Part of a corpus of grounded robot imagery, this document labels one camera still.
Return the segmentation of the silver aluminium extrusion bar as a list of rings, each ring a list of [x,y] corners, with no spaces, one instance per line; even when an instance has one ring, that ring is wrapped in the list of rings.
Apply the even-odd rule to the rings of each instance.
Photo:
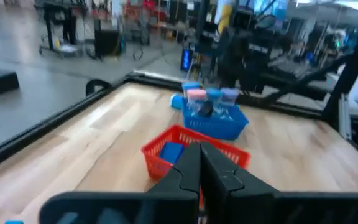
[[[349,112],[348,97],[342,93],[338,103],[338,129],[340,135],[346,139],[352,139],[351,115]]]

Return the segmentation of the dark grey desk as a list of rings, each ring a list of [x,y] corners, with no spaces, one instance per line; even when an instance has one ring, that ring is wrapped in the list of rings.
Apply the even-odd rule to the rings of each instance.
[[[306,60],[297,60],[291,55],[293,51],[294,48],[290,49],[289,52],[278,54],[277,50],[275,50],[276,56],[268,61],[264,71],[260,74],[262,84],[281,88],[319,70],[319,67],[313,66]],[[339,77],[334,68],[313,78],[312,81],[306,84],[305,88],[311,91],[328,93],[333,91],[338,79]]]

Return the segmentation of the lit computer case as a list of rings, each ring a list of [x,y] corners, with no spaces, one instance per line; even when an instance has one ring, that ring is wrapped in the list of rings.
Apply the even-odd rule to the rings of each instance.
[[[190,69],[192,60],[192,50],[189,48],[183,48],[181,52],[180,70],[187,72]]]

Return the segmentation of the pink capped hourglass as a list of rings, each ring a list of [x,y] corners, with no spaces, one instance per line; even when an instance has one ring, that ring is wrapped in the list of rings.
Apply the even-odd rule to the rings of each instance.
[[[186,92],[187,105],[193,113],[199,112],[202,105],[207,99],[206,90],[202,89],[190,89]]]

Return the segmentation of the black capped hourglass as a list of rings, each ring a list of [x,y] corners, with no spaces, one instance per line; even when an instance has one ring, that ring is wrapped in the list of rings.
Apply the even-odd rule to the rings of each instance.
[[[206,100],[200,104],[197,115],[204,118],[210,118],[214,112],[213,102]]]

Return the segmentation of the red plastic basket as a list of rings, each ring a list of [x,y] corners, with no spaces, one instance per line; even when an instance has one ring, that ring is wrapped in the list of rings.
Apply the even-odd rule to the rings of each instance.
[[[167,141],[182,144],[185,148],[192,142],[206,142],[217,148],[228,159],[243,169],[247,168],[250,161],[250,154],[242,149],[175,124],[161,132],[142,147],[149,177],[157,182],[160,181],[174,165],[159,158],[163,145]]]

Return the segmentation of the purple capped hourglass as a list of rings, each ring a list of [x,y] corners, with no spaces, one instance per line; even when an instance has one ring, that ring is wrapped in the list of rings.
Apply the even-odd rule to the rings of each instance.
[[[232,106],[235,105],[237,97],[240,94],[240,91],[235,88],[222,88],[222,97],[221,103],[225,106]]]

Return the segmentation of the shelf with red bins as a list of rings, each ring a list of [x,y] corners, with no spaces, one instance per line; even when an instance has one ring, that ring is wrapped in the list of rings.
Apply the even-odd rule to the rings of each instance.
[[[161,0],[123,0],[124,30],[130,35],[147,35],[169,18]]]

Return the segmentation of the black computer tower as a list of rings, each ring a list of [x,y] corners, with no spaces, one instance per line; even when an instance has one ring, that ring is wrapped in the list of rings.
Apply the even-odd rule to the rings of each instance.
[[[122,33],[115,29],[102,29],[101,20],[94,21],[94,51],[96,58],[122,54]]]

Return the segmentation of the blue plastic basket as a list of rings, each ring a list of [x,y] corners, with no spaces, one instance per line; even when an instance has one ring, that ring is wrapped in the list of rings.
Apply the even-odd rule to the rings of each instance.
[[[210,117],[197,115],[189,105],[188,99],[182,99],[183,123],[186,128],[220,140],[236,140],[249,120],[237,105],[219,106],[223,113],[213,112]]]

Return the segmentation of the black frame clamp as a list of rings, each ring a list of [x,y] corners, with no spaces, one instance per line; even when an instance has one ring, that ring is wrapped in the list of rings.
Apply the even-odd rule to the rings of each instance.
[[[96,92],[96,89],[111,89],[112,85],[109,82],[100,80],[100,79],[92,79],[87,82],[85,86],[85,96],[92,95]]]

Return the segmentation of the black rolling desk cart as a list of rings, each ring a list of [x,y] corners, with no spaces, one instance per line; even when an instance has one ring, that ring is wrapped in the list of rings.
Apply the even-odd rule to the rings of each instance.
[[[85,0],[35,0],[34,8],[47,31],[40,38],[39,54],[49,51],[61,58],[76,57],[80,49],[76,46],[75,11],[86,11]]]

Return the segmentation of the teal and white cube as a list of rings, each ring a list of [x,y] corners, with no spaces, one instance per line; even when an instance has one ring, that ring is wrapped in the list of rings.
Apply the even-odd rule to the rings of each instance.
[[[176,110],[181,110],[183,108],[183,99],[183,95],[172,95],[170,99],[170,106]]]

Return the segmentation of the yellow background object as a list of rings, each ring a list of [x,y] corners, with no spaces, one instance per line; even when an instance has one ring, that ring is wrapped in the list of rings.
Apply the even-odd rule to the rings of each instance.
[[[218,33],[221,34],[229,26],[231,14],[233,12],[233,3],[225,3],[221,8],[221,17],[218,21]]]

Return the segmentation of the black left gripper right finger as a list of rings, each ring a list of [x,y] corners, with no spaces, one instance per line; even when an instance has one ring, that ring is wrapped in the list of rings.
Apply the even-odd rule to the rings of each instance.
[[[236,165],[214,146],[202,142],[203,193],[272,193],[275,188]]]

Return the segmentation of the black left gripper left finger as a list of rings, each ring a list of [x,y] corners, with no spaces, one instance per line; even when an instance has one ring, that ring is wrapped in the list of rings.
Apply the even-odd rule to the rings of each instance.
[[[172,192],[184,190],[199,192],[201,176],[201,147],[192,142],[186,147],[167,174],[149,192]]]

